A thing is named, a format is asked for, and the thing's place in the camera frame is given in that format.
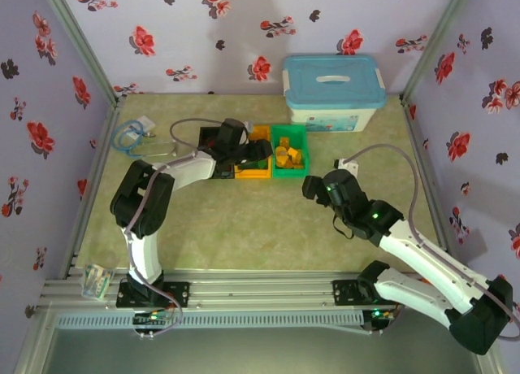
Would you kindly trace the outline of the black plastic bin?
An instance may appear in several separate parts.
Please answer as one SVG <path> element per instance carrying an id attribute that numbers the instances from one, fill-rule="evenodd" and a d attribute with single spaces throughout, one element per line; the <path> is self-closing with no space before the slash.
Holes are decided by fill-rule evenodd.
<path id="1" fill-rule="evenodd" d="M 200 127 L 199 130 L 199 136 L 198 136 L 198 146 L 199 147 L 207 147 L 211 148 L 213 144 L 215 143 L 216 137 L 218 135 L 219 128 L 218 127 Z M 235 172 L 234 172 L 234 166 L 227 165 L 217 165 L 214 169 L 214 172 L 212 174 L 211 179 L 220 179 L 220 180 L 226 180 L 226 179 L 234 179 L 235 178 Z"/>

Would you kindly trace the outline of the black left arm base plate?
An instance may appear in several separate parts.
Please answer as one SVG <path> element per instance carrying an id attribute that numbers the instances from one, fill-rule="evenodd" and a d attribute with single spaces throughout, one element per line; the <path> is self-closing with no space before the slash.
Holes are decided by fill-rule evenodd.
<path id="1" fill-rule="evenodd" d="M 160 289 L 168 296 L 172 296 L 182 308 L 188 306 L 190 290 L 188 282 L 166 281 Z M 117 308 L 166 308 L 171 305 L 171 301 L 156 293 L 152 293 L 152 297 L 147 298 L 135 290 L 129 282 L 122 281 L 119 284 L 115 305 Z"/>

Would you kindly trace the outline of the aluminium frame leg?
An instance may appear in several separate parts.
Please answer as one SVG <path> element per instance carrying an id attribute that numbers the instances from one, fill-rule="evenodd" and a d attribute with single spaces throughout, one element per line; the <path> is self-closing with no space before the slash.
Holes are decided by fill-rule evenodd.
<path id="1" fill-rule="evenodd" d="M 15 366 L 14 374 L 42 374 L 54 335 L 56 314 L 50 308 L 38 310 Z"/>

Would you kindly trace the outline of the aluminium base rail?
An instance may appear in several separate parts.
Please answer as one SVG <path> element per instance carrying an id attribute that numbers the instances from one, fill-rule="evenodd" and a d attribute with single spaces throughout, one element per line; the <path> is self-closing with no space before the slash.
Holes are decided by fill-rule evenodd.
<path id="1" fill-rule="evenodd" d="M 195 311 L 304 311 L 335 310 L 336 293 L 332 282 L 352 280 L 357 275 L 347 272 L 316 271 L 178 271 L 165 275 L 166 281 L 187 282 L 188 290 L 181 297 L 184 308 Z M 115 275 L 104 301 L 80 295 L 80 277 L 48 280 L 41 291 L 37 308 L 65 311 L 87 310 L 150 310 L 119 292 L 125 280 Z"/>

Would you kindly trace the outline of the white storage box blue lid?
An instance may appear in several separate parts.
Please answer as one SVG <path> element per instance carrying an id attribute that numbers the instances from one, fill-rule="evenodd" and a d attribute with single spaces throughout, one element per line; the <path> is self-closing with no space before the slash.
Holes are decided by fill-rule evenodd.
<path id="1" fill-rule="evenodd" d="M 293 55 L 283 62 L 289 119 L 309 132 L 361 132 L 387 93 L 376 61 L 368 55 Z"/>

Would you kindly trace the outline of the aluminium corner post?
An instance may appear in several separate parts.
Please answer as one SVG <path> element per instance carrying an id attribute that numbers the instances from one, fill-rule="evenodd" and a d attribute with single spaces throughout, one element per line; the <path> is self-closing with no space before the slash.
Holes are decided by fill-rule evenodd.
<path id="1" fill-rule="evenodd" d="M 50 4 L 54 14 L 62 24 L 72 44 L 76 48 L 78 55 L 88 68 L 106 100 L 112 107 L 117 107 L 119 99 L 116 97 L 109 79 L 76 20 L 72 9 L 68 6 L 66 0 L 47 0 L 47 2 Z"/>
<path id="2" fill-rule="evenodd" d="M 457 20 L 458 14 L 463 10 L 466 2 L 467 0 L 449 0 L 447 7 L 442 13 L 428 40 L 426 49 L 419 58 L 419 61 L 415 66 L 410 78 L 408 79 L 403 92 L 400 94 L 402 105 L 409 103 L 411 96 L 418 87 L 420 80 L 427 73 L 427 67 L 433 60 L 434 54 L 442 45 L 446 35 L 449 32 L 449 29 Z"/>

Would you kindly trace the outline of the yellow plastic bin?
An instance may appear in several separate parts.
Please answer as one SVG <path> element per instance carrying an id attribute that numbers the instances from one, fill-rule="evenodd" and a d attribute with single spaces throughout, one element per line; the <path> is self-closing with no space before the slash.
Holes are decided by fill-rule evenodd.
<path id="1" fill-rule="evenodd" d="M 254 125 L 253 132 L 249 135 L 251 141 L 271 141 L 271 127 L 269 125 Z M 272 157 L 268 159 L 268 169 L 242 170 L 240 165 L 234 167 L 236 179 L 270 179 L 272 175 Z"/>

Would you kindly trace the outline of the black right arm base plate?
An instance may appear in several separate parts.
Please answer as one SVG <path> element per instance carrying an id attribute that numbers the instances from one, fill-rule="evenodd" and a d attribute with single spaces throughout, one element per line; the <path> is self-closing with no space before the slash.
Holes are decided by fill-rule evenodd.
<path id="1" fill-rule="evenodd" d="M 356 280 L 333 280 L 331 285 L 336 306 L 366 305 L 366 296 Z"/>

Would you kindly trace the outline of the clear plastic packet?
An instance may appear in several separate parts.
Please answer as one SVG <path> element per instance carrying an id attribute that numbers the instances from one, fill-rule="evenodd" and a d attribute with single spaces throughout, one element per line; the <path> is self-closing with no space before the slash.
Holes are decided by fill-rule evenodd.
<path id="1" fill-rule="evenodd" d="M 84 298 L 103 300 L 114 276 L 114 271 L 97 264 L 89 264 L 84 269 L 81 295 Z"/>

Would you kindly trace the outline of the green plastic bin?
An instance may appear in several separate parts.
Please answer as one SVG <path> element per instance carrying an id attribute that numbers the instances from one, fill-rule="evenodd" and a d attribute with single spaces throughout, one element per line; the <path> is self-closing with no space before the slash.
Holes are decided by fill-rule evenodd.
<path id="1" fill-rule="evenodd" d="M 287 147 L 280 145 L 280 138 L 288 137 Z M 300 178 L 309 173 L 310 152 L 307 140 L 307 132 L 301 124 L 277 124 L 271 126 L 271 144 L 273 147 L 273 172 L 272 176 L 277 178 Z M 275 165 L 278 156 L 288 156 L 288 149 L 300 149 L 303 153 L 304 164 L 294 166 L 293 169 L 279 169 Z"/>

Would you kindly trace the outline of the blue stethoscope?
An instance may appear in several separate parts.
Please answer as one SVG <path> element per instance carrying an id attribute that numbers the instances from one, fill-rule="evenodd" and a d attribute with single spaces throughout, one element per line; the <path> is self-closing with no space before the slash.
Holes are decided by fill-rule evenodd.
<path id="1" fill-rule="evenodd" d="M 154 129 L 145 133 L 138 125 L 137 120 L 128 120 L 119 125 L 111 135 L 111 147 L 132 159 L 176 156 L 174 141 L 157 138 Z"/>

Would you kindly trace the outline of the aluminium side rail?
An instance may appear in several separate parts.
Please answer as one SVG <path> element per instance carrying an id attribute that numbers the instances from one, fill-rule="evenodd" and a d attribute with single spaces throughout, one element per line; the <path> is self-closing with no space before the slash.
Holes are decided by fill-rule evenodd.
<path id="1" fill-rule="evenodd" d="M 420 138 L 418 132 L 414 129 L 413 120 L 410 116 L 410 105 L 403 93 L 398 95 L 399 103 L 405 115 L 405 122 L 408 128 L 410 143 L 414 152 L 416 164 L 418 166 L 419 175 L 421 177 L 422 188 L 428 203 L 429 212 L 432 223 L 435 228 L 435 234 L 439 246 L 448 254 L 453 255 L 452 240 L 449 236 L 449 229 L 444 221 L 444 213 L 439 203 L 438 193 L 436 192 L 433 181 L 431 167 L 427 161 L 423 147 L 419 144 Z"/>
<path id="2" fill-rule="evenodd" d="M 108 154 L 111 150 L 112 133 L 118 125 L 125 100 L 126 98 L 118 98 L 116 104 L 113 107 L 109 107 L 106 114 L 106 119 L 98 140 L 96 153 L 87 177 L 87 185 L 83 198 L 80 200 L 78 214 L 71 231 L 71 237 L 64 257 L 64 262 L 60 269 L 60 273 L 58 274 L 59 280 L 66 280 L 75 274 L 73 268 L 75 267 L 76 259 L 85 237 L 98 187 L 101 183 L 102 173 L 106 165 Z"/>

